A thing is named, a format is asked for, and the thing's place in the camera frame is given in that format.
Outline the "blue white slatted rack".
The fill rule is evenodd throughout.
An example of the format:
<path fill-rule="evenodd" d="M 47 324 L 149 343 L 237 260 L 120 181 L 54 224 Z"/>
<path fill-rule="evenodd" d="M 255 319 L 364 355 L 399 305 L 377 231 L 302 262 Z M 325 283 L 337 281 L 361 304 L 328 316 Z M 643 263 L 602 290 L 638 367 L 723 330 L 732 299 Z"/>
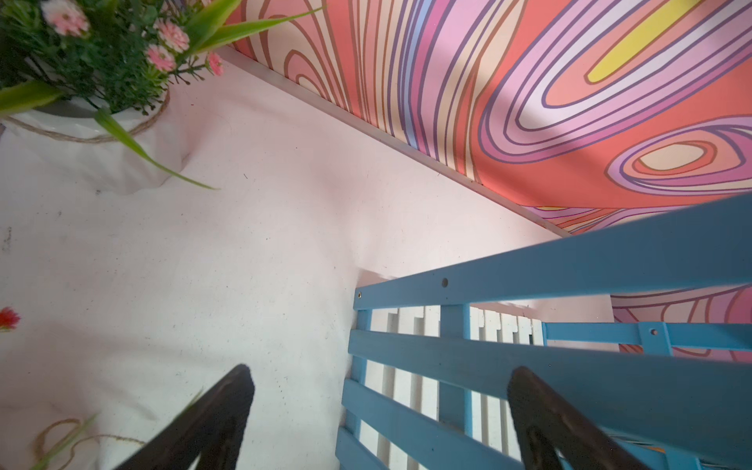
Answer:
<path fill-rule="evenodd" d="M 477 303 L 742 284 L 751 278 L 749 195 L 358 289 L 352 376 L 336 456 L 379 469 L 370 425 L 430 469 L 527 469 L 507 386 L 526 367 L 646 468 L 751 465 L 751 368 L 684 360 L 673 347 L 749 351 L 746 324 L 554 323 L 566 348 L 474 341 Z"/>

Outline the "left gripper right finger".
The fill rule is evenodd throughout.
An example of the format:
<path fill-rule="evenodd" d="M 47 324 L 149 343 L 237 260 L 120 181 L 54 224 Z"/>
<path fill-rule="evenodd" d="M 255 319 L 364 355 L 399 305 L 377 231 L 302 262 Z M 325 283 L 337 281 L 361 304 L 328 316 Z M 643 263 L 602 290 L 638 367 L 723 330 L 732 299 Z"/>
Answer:
<path fill-rule="evenodd" d="M 513 370 L 507 401 L 527 469 L 646 468 L 529 368 Z"/>

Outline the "pink flower pot back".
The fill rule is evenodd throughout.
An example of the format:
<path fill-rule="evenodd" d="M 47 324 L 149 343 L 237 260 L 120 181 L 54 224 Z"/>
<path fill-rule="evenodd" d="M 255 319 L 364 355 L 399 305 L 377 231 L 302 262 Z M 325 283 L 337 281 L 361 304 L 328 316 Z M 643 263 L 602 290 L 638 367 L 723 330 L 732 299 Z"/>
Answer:
<path fill-rule="evenodd" d="M 280 25 L 234 1 L 5 1 L 1 121 L 50 164 L 130 194 L 182 178 L 170 88 L 220 76 L 219 48 Z"/>

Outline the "red flower pot middle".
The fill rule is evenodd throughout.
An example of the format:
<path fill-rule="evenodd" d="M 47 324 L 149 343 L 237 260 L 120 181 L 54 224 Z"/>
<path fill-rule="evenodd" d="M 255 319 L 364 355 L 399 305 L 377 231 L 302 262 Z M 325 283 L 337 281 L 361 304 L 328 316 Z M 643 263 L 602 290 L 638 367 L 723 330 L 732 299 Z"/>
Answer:
<path fill-rule="evenodd" d="M 1 466 L 119 469 L 205 392 L 157 356 L 1 310 Z"/>

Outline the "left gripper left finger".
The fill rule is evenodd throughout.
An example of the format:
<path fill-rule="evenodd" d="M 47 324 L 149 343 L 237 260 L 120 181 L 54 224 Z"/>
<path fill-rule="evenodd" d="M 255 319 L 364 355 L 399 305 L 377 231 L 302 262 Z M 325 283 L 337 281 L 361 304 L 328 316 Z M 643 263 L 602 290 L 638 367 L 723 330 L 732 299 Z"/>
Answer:
<path fill-rule="evenodd" d="M 256 392 L 245 364 L 232 368 L 121 469 L 234 469 Z"/>

